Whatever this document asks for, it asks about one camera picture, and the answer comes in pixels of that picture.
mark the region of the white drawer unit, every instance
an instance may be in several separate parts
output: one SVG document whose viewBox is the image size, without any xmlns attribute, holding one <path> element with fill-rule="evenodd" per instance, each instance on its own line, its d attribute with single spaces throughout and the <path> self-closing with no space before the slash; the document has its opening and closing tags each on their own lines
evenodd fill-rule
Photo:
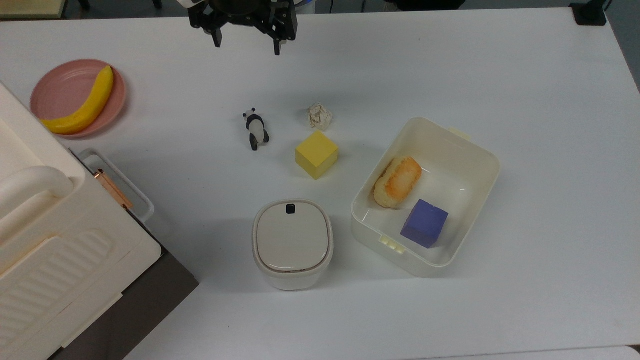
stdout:
<svg viewBox="0 0 640 360">
<path fill-rule="evenodd" d="M 159 244 L 0 84 L 0 360 L 47 359 Z"/>
</svg>

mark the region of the yellow sponge block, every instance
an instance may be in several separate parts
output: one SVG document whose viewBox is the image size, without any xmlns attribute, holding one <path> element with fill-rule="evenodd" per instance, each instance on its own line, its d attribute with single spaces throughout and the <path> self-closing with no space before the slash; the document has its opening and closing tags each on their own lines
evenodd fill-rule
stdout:
<svg viewBox="0 0 640 360">
<path fill-rule="evenodd" d="M 318 179 L 338 160 L 338 145 L 316 130 L 296 148 L 296 163 Z"/>
</svg>

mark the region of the banana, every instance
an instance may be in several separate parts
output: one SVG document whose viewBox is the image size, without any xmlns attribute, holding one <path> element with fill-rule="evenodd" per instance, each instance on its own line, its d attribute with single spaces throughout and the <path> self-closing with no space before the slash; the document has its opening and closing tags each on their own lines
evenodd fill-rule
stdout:
<svg viewBox="0 0 640 360">
<path fill-rule="evenodd" d="M 58 119 L 40 119 L 42 123 L 54 134 L 71 135 L 78 133 L 100 115 L 107 105 L 113 89 L 113 71 L 110 66 L 105 66 L 93 83 L 93 88 L 84 104 L 73 114 Z"/>
</svg>

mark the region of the white plastic container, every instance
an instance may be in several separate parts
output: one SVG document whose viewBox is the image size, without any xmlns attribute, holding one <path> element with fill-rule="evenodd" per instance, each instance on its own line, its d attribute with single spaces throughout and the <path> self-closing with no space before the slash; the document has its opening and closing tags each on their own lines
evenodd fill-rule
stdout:
<svg viewBox="0 0 640 360">
<path fill-rule="evenodd" d="M 0 83 L 0 359 L 48 359 L 160 255 Z"/>
<path fill-rule="evenodd" d="M 373 199 L 373 187 L 397 156 L 411 156 L 422 177 L 399 209 Z M 500 163 L 492 153 L 424 119 L 409 120 L 351 204 L 353 236 L 410 274 L 429 277 L 453 261 L 484 202 Z M 449 213 L 429 249 L 400 235 L 413 206 L 422 199 Z"/>
<path fill-rule="evenodd" d="M 255 217 L 253 258 L 274 287 L 311 287 L 327 269 L 332 256 L 331 221 L 315 202 L 276 201 Z"/>
</svg>

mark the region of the canister lid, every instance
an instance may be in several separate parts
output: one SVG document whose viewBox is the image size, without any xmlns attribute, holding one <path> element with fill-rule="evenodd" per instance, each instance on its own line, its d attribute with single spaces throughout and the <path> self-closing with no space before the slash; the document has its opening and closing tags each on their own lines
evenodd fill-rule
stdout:
<svg viewBox="0 0 640 360">
<path fill-rule="evenodd" d="M 265 210 L 255 241 L 262 263 L 277 272 L 300 272 L 322 263 L 330 248 L 323 212 L 307 202 L 282 202 Z"/>
</svg>

